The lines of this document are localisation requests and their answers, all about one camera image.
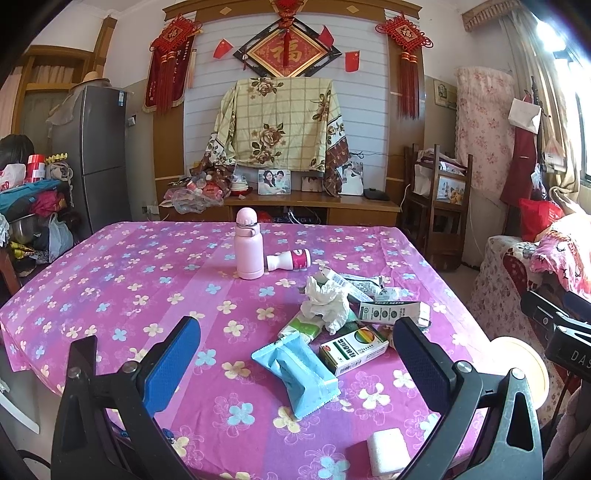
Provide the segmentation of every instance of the ceiling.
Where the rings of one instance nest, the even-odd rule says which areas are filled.
[[[117,10],[122,12],[129,7],[142,2],[143,0],[82,0],[82,3],[92,5],[102,10]],[[170,3],[176,3],[178,0],[170,0]],[[417,5],[428,2],[443,3],[457,8],[460,12],[465,12],[481,4],[483,0],[414,0]]]
[[[117,10],[122,12],[141,1],[142,0],[82,0],[82,3],[92,5],[93,7],[102,10]]]

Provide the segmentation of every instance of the pink blanket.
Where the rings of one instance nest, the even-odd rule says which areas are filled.
[[[567,291],[591,300],[591,216],[572,213],[552,224],[531,261],[531,271],[549,271]]]
[[[233,230],[231,223],[118,223],[76,245],[0,309],[12,368],[33,369],[60,393],[71,341],[96,335],[98,373],[114,372],[191,315],[201,325],[199,351],[155,418],[197,478],[251,480],[368,480],[373,432],[399,428],[414,456],[439,419],[391,348],[341,375],[333,401],[293,417],[285,386],[251,354],[277,339],[304,300],[298,287],[324,265],[386,275],[403,298],[431,306],[432,341],[453,360],[490,371],[485,334],[399,230],[265,224],[267,254],[308,248],[312,265],[256,280],[235,275]],[[456,461],[468,458],[482,421],[478,412]]]

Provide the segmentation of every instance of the blue tissue pack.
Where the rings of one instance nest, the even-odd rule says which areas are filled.
[[[298,420],[340,395],[338,380],[306,345],[299,332],[257,350],[252,359],[281,378],[287,388],[291,411]]]

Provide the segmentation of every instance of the window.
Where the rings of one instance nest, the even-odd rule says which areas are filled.
[[[591,69],[581,65],[554,29],[539,22],[537,33],[544,48],[554,54],[561,91],[566,101],[566,129],[581,178],[591,181]]]

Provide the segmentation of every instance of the chinese flag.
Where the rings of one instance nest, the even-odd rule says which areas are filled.
[[[345,53],[345,71],[357,72],[359,70],[359,50]]]
[[[217,44],[216,51],[213,52],[213,58],[219,60],[233,48],[234,45],[232,45],[228,40],[223,38],[221,42]]]
[[[318,35],[318,40],[321,41],[324,45],[328,48],[332,48],[333,44],[335,43],[335,38],[330,34],[329,29],[326,28],[326,25],[322,25],[324,28],[320,35]]]

